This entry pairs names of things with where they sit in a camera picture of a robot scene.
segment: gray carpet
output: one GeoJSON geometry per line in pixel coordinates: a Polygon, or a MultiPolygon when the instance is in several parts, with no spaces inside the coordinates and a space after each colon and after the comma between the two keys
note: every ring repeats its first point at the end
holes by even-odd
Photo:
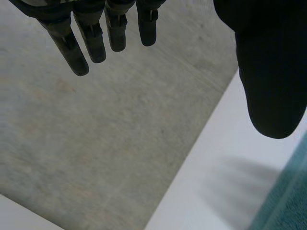
{"type": "Polygon", "coordinates": [[[167,0],[143,47],[75,76],[41,25],[1,2],[1,180],[9,199],[65,230],[142,230],[237,69],[211,1],[167,0]]]}

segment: white surface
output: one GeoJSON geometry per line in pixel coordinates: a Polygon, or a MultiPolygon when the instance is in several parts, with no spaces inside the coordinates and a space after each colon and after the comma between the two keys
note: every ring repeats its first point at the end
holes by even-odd
{"type": "Polygon", "coordinates": [[[236,73],[145,230],[246,229],[306,130],[258,133],[236,73]]]}
{"type": "Polygon", "coordinates": [[[2,195],[0,195],[0,228],[2,230],[63,230],[2,195]]]}

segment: teal towel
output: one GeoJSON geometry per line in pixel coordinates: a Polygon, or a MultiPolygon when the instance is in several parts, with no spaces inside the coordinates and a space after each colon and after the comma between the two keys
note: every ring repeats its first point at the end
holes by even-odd
{"type": "Polygon", "coordinates": [[[307,132],[248,230],[307,230],[307,132]]]}

